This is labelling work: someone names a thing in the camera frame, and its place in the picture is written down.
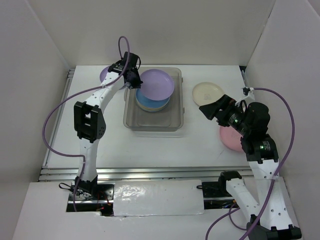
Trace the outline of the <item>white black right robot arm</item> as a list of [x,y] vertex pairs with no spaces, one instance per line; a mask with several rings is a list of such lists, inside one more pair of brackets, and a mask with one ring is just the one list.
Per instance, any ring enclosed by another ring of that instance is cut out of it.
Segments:
[[240,135],[242,150],[253,172],[258,192],[255,199],[237,171],[224,171],[219,176],[218,191],[231,195],[246,218],[245,238],[251,240],[298,240],[302,231],[291,220],[279,183],[279,155],[275,141],[267,133],[269,109],[260,102],[246,108],[223,95],[199,110],[208,120],[216,119],[222,127],[231,127]]

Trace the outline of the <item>yellow plastic plate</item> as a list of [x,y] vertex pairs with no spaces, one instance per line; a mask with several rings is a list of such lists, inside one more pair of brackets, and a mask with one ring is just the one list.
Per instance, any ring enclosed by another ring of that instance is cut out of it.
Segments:
[[159,112],[159,111],[165,109],[167,107],[167,105],[165,104],[165,105],[163,105],[161,107],[152,108],[152,107],[146,107],[144,105],[138,104],[138,107],[140,109],[142,109],[143,111],[150,112],[150,113],[155,113],[155,112]]

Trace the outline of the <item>cream plastic plate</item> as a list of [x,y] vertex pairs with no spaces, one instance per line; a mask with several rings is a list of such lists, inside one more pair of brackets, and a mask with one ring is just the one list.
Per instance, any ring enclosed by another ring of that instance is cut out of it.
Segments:
[[192,99],[198,106],[208,105],[219,100],[225,92],[212,82],[198,83],[192,89]]

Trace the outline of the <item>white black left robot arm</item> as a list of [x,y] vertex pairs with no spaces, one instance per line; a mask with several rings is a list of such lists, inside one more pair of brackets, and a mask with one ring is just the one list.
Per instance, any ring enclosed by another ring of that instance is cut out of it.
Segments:
[[106,132],[104,111],[113,96],[122,88],[139,89],[142,85],[138,69],[141,59],[134,53],[125,53],[116,63],[100,74],[101,88],[73,107],[74,129],[80,139],[80,155],[84,156],[75,178],[75,184],[88,200],[97,197],[97,151],[100,139]]

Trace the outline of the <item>purple plate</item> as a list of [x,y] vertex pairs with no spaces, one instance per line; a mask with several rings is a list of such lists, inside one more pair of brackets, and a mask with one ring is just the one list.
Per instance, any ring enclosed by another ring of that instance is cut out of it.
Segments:
[[100,73],[100,82],[104,90],[118,91],[125,87],[124,72],[118,65],[107,66]]
[[173,78],[163,70],[149,69],[140,75],[141,94],[153,101],[162,101],[171,97],[175,90]]

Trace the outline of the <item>blue plastic plate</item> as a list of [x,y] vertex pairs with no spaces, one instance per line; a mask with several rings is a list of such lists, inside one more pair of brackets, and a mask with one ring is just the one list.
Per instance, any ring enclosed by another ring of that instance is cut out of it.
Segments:
[[163,105],[167,105],[170,101],[170,97],[164,99],[164,100],[152,100],[147,97],[145,97],[141,91],[138,89],[135,93],[135,101],[137,104],[146,106],[148,108],[159,108]]

